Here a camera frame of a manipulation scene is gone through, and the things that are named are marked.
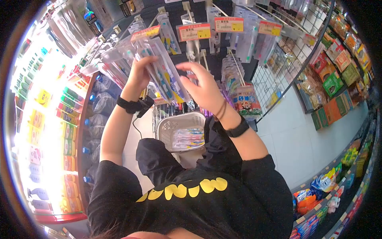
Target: black cable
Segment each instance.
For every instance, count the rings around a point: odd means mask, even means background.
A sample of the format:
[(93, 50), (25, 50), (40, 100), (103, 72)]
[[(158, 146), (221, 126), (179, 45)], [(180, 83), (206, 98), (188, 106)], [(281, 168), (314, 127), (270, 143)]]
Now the black cable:
[(139, 129), (137, 127), (135, 127), (134, 125), (134, 122), (137, 120), (138, 118), (135, 118), (135, 120), (133, 120), (133, 127), (139, 132), (139, 134), (141, 135), (141, 139), (142, 139), (142, 133), (139, 131)]

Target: white shopping basket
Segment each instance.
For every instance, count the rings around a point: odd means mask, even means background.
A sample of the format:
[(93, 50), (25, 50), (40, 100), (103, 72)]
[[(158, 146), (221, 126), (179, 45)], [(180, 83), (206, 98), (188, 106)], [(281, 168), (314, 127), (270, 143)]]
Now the white shopping basket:
[(181, 115), (170, 116), (162, 119), (157, 125), (156, 138), (165, 143), (166, 149), (171, 153), (188, 152), (198, 150), (204, 147), (203, 145), (193, 148), (173, 148), (174, 134), (178, 129), (200, 128), (204, 129), (206, 117), (200, 112), (189, 112)]

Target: white tile floor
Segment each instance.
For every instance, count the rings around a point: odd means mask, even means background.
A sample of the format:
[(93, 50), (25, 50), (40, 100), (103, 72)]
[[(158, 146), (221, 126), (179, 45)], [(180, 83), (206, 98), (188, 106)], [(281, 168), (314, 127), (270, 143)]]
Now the white tile floor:
[[(367, 106), (362, 104), (327, 128), (316, 131), (310, 114), (305, 115), (292, 88), (285, 98), (257, 125), (258, 135), (275, 162), (275, 169), (294, 188), (305, 182), (333, 160), (354, 137), (367, 116)], [(152, 110), (135, 123), (144, 138), (153, 138)], [(135, 160), (139, 133), (131, 127), (124, 149), (123, 166), (134, 172), (146, 193), (153, 188), (143, 176)], [(201, 153), (181, 155), (184, 168), (195, 167)]]

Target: snack bag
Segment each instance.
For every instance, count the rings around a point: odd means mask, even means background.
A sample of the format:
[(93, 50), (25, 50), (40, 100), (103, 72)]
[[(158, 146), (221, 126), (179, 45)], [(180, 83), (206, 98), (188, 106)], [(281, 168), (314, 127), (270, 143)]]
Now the snack bag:
[(293, 194), (297, 200), (297, 207), (305, 207), (316, 200), (316, 195), (312, 194), (310, 189), (300, 190)]
[(324, 192), (330, 192), (336, 185), (335, 179), (335, 168), (332, 168), (327, 174), (321, 174), (318, 178), (313, 180), (311, 186)]
[(339, 163), (336, 167), (335, 167), (335, 175), (336, 177), (342, 172), (342, 163)]

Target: wrist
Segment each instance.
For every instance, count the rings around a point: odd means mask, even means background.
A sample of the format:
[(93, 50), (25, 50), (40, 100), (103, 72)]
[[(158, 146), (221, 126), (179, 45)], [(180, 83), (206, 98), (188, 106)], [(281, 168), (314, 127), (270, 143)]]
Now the wrist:
[(138, 101), (141, 92), (142, 91), (138, 90), (137, 87), (127, 83), (121, 92), (121, 98), (126, 101)]
[(225, 113), (220, 117), (219, 121), (225, 130), (231, 130), (240, 125), (241, 117), (230, 104), (227, 104)]

